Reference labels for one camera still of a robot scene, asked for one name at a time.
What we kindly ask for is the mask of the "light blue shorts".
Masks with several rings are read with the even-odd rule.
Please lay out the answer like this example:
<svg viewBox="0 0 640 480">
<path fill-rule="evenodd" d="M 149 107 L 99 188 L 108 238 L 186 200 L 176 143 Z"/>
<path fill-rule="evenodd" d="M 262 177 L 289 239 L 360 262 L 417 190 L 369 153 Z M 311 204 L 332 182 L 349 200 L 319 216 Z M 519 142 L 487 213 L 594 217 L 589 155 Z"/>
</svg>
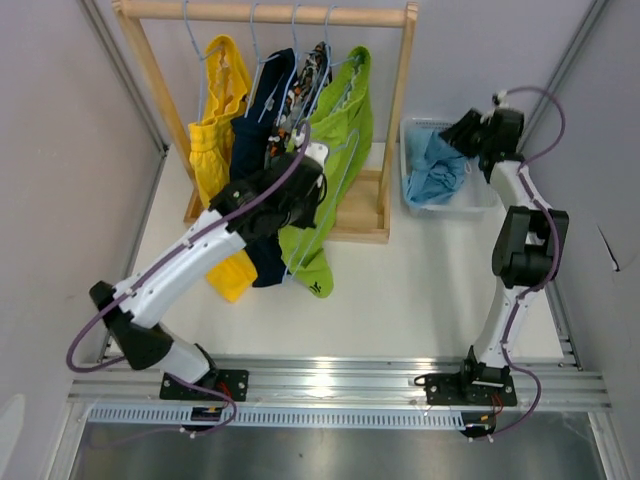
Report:
<svg viewBox="0 0 640 480">
<path fill-rule="evenodd" d="M 410 128 L 405 149 L 411 168 L 402 180 L 407 203 L 413 207 L 447 204 L 470 172 L 469 159 L 434 129 Z"/>
</svg>

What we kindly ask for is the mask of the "lime green shorts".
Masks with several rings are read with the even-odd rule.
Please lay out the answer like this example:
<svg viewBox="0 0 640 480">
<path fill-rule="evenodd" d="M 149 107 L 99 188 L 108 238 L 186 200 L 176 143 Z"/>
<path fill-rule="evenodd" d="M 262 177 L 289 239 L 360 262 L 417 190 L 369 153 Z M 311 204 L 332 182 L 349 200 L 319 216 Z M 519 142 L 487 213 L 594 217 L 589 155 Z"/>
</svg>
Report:
<svg viewBox="0 0 640 480">
<path fill-rule="evenodd" d="M 362 136 L 373 139 L 373 113 L 369 94 L 369 77 L 372 66 L 372 58 L 369 50 L 364 46 L 356 46 L 349 53 L 348 57 L 356 52 L 363 56 L 363 70 L 360 71 L 356 80 L 356 104 L 351 107 L 347 114 L 338 114 L 328 117 L 332 101 L 336 101 L 342 93 L 342 87 L 330 87 L 330 94 L 320 96 L 321 107 L 310 117 L 311 140 L 318 142 L 318 137 L 324 139 L 342 139 L 346 137 L 352 129 L 357 128 Z"/>
</svg>

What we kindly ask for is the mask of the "blue hanger of green shorts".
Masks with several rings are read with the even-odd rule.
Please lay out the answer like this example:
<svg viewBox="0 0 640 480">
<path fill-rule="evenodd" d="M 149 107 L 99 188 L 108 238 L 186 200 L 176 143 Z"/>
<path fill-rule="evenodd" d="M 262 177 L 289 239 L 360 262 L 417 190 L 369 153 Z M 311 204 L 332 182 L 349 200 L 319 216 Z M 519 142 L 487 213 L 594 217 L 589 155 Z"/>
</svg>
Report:
<svg viewBox="0 0 640 480">
<path fill-rule="evenodd" d="M 358 52 L 356 52 L 355 54 L 352 54 L 350 57 L 347 57 L 345 60 L 341 62 L 334 61 L 332 46 L 329 42 L 328 25 L 329 25 L 331 13 L 335 8 L 336 8 L 335 5 L 332 5 L 328 8 L 327 14 L 324 20 L 324 41 L 326 41 L 328 45 L 331 47 L 330 66 L 332 67 L 332 81 L 320 93 L 318 98 L 318 103 L 316 105 L 316 109 L 321 107 L 320 96 L 324 93 L 329 95 L 330 87 L 342 87 L 342 93 L 339 95 L 339 98 L 336 101 L 332 101 L 332 104 L 330 105 L 331 109 L 330 109 L 330 112 L 328 113 L 328 117 L 332 115 L 338 115 L 338 114 L 347 114 L 347 112 L 351 109 L 351 107 L 356 104 L 356 80 L 360 71 L 363 70 L 362 64 L 364 63 L 363 56 Z M 306 139 L 309 139 L 310 132 L 305 133 L 301 127 L 301 124 L 304 120 L 301 121 L 301 123 L 298 125 L 298 127 L 294 130 L 292 134 L 304 133 L 306 135 Z"/>
</svg>

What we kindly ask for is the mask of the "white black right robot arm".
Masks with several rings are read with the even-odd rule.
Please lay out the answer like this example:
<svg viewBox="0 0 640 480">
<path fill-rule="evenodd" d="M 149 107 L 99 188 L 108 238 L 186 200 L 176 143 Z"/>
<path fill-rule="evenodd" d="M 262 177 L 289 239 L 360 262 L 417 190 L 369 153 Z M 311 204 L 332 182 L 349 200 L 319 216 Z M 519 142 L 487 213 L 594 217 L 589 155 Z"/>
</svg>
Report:
<svg viewBox="0 0 640 480">
<path fill-rule="evenodd" d="M 484 327 L 458 372 L 425 377 L 430 405 L 517 403 L 513 345 L 533 300 L 557 274 L 569 227 L 567 212 L 542 198 L 517 151 L 523 129 L 522 112 L 498 107 L 488 114 L 471 109 L 441 134 L 449 146 L 478 160 L 506 215 L 491 257 L 496 289 Z"/>
</svg>

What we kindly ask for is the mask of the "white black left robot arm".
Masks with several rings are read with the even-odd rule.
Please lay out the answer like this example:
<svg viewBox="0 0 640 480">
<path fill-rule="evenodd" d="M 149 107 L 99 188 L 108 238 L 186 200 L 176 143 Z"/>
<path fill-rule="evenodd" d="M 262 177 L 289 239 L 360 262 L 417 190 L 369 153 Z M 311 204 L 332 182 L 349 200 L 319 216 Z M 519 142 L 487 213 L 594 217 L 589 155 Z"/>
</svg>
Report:
<svg viewBox="0 0 640 480">
<path fill-rule="evenodd" d="M 328 156 L 326 145 L 313 142 L 229 183 L 154 264 L 115 285 L 100 281 L 91 288 L 102 321 L 132 369 L 157 367 L 180 379 L 197 400 L 215 392 L 214 361 L 199 345 L 167 330 L 162 317 L 197 280 L 246 246 L 288 225 L 311 225 L 326 190 Z"/>
</svg>

